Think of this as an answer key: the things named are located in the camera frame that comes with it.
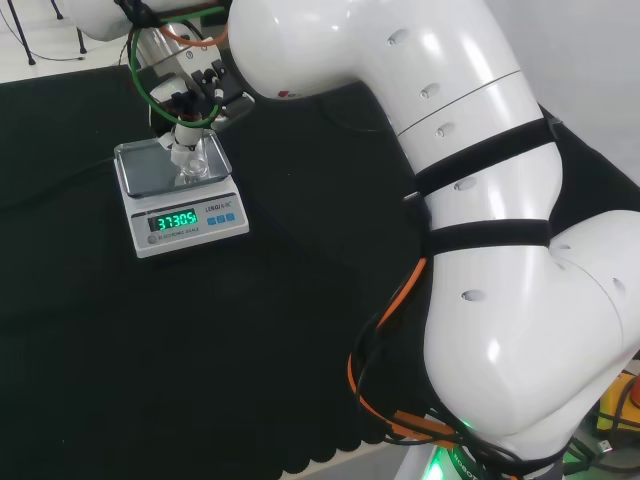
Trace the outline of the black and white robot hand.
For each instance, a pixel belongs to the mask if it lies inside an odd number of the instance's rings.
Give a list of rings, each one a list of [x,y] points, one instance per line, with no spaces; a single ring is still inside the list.
[[[248,113],[254,99],[216,46],[183,47],[152,66],[149,123],[173,164],[191,175],[205,170],[204,138]]]

